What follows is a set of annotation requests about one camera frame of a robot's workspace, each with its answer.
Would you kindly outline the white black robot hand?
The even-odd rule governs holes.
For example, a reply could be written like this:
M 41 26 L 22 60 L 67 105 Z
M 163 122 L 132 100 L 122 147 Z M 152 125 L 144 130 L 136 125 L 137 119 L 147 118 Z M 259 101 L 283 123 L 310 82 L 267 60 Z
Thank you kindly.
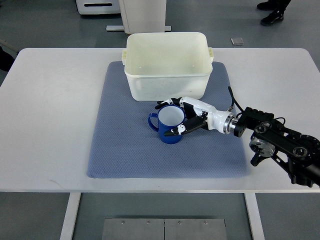
M 191 97 L 170 98 L 158 101 L 156 110 L 167 105 L 175 105 L 184 110 L 186 121 L 167 130 L 166 137 L 186 135 L 200 128 L 205 130 L 217 130 L 222 134 L 233 132 L 236 115 L 230 111 L 217 110 L 214 106 Z

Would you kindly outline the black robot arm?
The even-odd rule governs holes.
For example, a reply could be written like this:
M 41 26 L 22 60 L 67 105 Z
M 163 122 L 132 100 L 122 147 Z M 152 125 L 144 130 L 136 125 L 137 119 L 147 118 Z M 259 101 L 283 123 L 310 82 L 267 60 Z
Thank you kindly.
M 240 138 L 246 129 L 252 130 L 249 147 L 254 152 L 250 164 L 258 166 L 265 159 L 274 160 L 290 178 L 292 184 L 312 187 L 320 184 L 320 141 L 311 136 L 285 127 L 285 120 L 274 114 L 246 107 L 242 109 L 232 89 L 228 91 L 232 106 L 240 113 L 228 124 L 227 129 Z

